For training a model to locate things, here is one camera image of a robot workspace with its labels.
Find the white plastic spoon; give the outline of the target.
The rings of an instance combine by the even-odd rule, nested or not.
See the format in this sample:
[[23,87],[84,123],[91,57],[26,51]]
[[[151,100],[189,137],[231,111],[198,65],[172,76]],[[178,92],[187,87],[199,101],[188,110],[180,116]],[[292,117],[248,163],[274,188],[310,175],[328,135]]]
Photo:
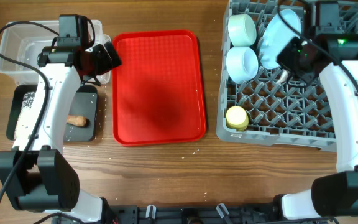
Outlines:
[[289,73],[287,70],[284,70],[280,76],[280,78],[276,81],[276,84],[278,85],[282,85],[284,83],[287,82],[287,79],[288,79],[288,76],[289,76]]

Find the light blue plate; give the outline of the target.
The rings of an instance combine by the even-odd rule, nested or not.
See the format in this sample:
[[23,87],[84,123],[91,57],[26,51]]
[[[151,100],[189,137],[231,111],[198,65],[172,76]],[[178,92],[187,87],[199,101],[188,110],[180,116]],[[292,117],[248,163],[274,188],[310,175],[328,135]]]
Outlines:
[[259,53],[262,54],[260,62],[265,69],[269,70],[279,67],[277,63],[278,54],[292,38],[298,37],[283,23],[280,16],[296,29],[297,32],[301,32],[300,18],[291,9],[284,9],[274,16],[262,36],[262,43],[259,48]]

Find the light blue rice bowl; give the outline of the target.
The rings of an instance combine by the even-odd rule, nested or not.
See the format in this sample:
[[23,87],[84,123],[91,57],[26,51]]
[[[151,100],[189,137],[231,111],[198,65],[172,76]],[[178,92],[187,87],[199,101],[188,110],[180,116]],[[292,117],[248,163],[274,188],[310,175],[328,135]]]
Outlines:
[[231,80],[241,84],[255,78],[259,61],[250,47],[233,47],[227,53],[226,68]]

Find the orange carrot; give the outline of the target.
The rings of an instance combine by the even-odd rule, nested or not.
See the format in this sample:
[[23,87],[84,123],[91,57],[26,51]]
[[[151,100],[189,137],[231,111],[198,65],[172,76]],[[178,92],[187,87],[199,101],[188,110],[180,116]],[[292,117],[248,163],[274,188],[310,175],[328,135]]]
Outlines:
[[80,115],[68,115],[67,124],[77,126],[77,127],[85,127],[87,125],[88,120],[84,116]]

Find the light green bowl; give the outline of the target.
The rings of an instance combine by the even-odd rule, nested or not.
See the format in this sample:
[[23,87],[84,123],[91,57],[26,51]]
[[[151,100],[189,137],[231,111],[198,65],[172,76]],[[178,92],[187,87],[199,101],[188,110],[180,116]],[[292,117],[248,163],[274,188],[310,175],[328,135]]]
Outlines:
[[247,14],[231,16],[228,21],[228,32],[234,47],[250,47],[257,38],[255,23]]

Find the white rice pile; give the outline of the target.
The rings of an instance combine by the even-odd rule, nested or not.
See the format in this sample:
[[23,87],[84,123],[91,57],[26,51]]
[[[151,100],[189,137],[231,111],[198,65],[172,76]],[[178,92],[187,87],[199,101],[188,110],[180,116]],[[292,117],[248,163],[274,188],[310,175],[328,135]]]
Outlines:
[[26,138],[32,133],[32,128],[29,127],[29,125],[37,119],[37,115],[33,115],[31,112],[34,97],[35,92],[27,92],[23,97],[22,106],[14,130],[14,140]]

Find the yellow plastic cup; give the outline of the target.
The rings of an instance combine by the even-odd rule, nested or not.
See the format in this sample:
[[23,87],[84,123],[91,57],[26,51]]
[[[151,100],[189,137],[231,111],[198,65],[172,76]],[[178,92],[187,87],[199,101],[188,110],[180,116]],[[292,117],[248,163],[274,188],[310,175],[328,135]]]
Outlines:
[[237,131],[244,131],[249,124],[249,117],[244,108],[232,106],[226,111],[226,126]]

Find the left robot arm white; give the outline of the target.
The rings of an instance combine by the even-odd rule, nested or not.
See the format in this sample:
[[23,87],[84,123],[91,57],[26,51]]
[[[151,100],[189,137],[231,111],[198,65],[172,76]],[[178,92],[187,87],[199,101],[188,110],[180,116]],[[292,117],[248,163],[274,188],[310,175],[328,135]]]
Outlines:
[[50,212],[78,223],[115,223],[107,200],[80,188],[77,173],[63,156],[63,135],[80,85],[121,65],[111,42],[44,47],[31,112],[31,129],[10,151],[0,151],[0,203],[7,195],[15,210]]

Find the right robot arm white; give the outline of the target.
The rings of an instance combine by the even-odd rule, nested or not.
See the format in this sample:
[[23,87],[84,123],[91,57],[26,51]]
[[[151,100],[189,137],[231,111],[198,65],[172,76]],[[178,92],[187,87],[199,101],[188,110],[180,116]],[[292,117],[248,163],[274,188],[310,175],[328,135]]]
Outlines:
[[279,197],[282,217],[306,220],[358,216],[358,34],[343,31],[336,1],[304,4],[304,30],[277,56],[290,77],[319,79],[336,135],[336,173],[310,189]]

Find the black waste tray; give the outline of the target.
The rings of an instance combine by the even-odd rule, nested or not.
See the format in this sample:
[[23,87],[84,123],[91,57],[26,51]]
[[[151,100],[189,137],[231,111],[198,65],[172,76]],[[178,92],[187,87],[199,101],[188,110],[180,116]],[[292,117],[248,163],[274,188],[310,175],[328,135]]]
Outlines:
[[[37,85],[19,85],[12,99],[11,112],[7,124],[6,137],[15,140],[18,128],[24,128],[18,123],[19,116],[24,109],[30,108],[35,96]],[[73,99],[69,115],[80,115],[86,118],[84,127],[66,124],[63,140],[65,142],[91,141],[95,137],[96,111],[98,108],[98,91],[95,87],[81,86]]]

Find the grey dishwasher rack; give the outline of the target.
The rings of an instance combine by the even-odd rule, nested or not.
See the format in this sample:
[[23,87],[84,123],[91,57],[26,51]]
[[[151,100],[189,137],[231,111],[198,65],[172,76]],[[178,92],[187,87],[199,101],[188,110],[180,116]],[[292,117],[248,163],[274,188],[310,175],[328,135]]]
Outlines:
[[[307,88],[278,84],[281,68],[262,66],[262,36],[277,14],[278,1],[228,1],[223,19],[222,69],[216,134],[222,141],[271,146],[288,144],[320,148],[336,152],[336,139],[328,99],[316,80]],[[229,17],[248,14],[257,28],[256,43],[251,46],[259,59],[253,80],[234,83],[227,72],[226,56],[232,47],[229,38]],[[346,32],[358,33],[358,2],[339,1],[339,22]],[[226,110],[243,107],[249,117],[245,131],[226,126]]]

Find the clear plastic waste bin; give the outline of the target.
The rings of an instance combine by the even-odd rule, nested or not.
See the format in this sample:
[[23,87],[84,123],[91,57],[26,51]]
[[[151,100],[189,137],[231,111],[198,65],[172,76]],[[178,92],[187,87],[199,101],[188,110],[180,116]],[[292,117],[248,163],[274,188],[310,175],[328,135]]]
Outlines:
[[[105,44],[110,41],[110,36],[103,33],[102,23],[99,20],[91,20],[96,34],[95,44]],[[34,21],[42,24],[55,32],[59,32],[58,20],[55,21]],[[44,47],[50,46],[56,35],[47,29],[30,24],[19,24],[9,27],[3,32],[0,53],[13,60],[29,64],[39,69],[37,65],[38,54]],[[0,73],[11,77],[16,85],[37,84],[39,75],[23,66],[8,62],[0,58]],[[101,84],[107,84],[111,72],[108,71],[97,76]]]

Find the red serving tray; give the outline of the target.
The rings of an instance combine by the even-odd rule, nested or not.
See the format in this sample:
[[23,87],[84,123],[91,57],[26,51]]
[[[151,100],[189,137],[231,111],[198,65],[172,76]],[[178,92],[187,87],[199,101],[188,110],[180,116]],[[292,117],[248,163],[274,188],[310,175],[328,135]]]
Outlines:
[[190,142],[207,129],[198,38],[190,30],[117,35],[112,135],[123,146]]

